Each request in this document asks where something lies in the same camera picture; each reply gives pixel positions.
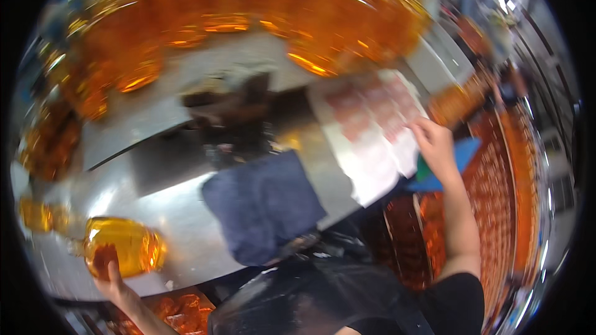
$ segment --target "blue cloth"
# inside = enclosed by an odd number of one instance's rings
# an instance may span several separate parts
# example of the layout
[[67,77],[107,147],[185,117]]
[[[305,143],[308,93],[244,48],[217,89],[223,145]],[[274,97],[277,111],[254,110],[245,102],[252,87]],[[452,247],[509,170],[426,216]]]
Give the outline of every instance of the blue cloth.
[[[453,152],[455,156],[455,164],[459,173],[464,172],[468,164],[478,151],[481,145],[481,139],[477,137],[469,137],[459,140],[454,144]],[[410,191],[440,191],[443,186],[435,175],[430,174],[422,181],[412,181],[406,186]]]
[[220,171],[203,185],[203,199],[234,259],[248,266],[272,260],[326,215],[294,151]]

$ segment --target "white paper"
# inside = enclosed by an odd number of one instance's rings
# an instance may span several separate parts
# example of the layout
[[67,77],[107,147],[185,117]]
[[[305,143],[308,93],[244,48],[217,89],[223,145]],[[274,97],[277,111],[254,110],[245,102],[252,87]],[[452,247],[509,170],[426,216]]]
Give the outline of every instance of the white paper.
[[406,122],[427,116],[418,91],[395,70],[377,77],[326,80],[309,87],[308,98],[354,198],[367,207],[401,176],[416,172],[418,145]]

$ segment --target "black t-shirt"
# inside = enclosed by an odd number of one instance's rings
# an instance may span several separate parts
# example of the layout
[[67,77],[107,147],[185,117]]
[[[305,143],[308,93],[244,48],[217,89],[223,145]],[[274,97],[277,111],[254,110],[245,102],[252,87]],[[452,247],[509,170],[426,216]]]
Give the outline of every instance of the black t-shirt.
[[[484,320],[481,282],[470,273],[458,273],[415,295],[420,311],[435,335],[478,335]],[[349,325],[362,335],[400,335],[398,324],[367,318]]]

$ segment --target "black apron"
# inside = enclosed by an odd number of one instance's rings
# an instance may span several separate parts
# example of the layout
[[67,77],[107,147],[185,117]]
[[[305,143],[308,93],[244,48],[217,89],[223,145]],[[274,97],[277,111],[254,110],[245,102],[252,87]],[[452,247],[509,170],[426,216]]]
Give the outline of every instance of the black apron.
[[331,335],[365,318],[433,335],[390,269],[339,257],[284,261],[242,286],[209,316],[210,335]]

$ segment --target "green object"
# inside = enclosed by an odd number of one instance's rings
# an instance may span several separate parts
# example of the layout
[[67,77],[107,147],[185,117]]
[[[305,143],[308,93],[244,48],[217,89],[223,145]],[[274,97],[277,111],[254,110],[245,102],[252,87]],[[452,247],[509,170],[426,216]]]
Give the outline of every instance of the green object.
[[416,181],[421,182],[432,174],[433,171],[430,170],[428,164],[426,164],[426,161],[422,158],[422,155],[418,153],[418,172],[416,172]]

